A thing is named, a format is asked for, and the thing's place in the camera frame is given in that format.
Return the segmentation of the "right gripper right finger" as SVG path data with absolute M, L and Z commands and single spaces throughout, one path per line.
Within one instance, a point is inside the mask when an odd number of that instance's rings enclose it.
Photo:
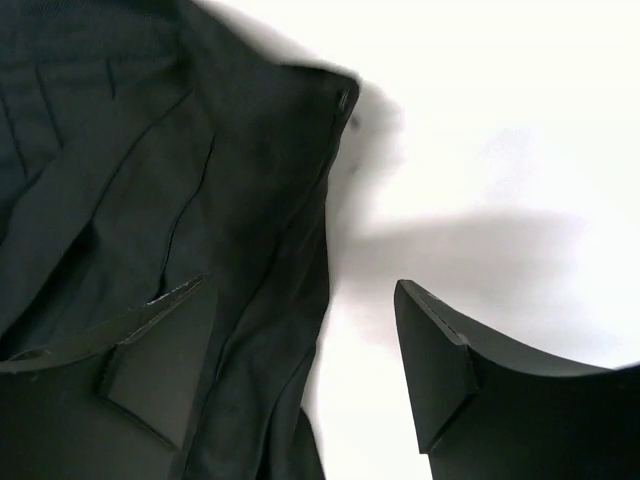
M 635 479 L 639 369 L 543 352 L 417 283 L 394 292 L 419 450 L 436 479 Z

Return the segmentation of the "black pleated skirt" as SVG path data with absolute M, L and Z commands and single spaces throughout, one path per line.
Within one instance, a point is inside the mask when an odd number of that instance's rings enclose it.
M 208 277 L 177 479 L 320 479 L 302 397 L 329 171 L 360 93 L 192 1 L 1 5 L 1 365 Z

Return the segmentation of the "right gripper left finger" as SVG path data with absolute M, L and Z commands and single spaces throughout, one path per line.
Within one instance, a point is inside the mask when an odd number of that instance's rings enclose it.
M 177 479 L 202 412 L 217 292 L 197 277 L 1 365 L 5 479 Z

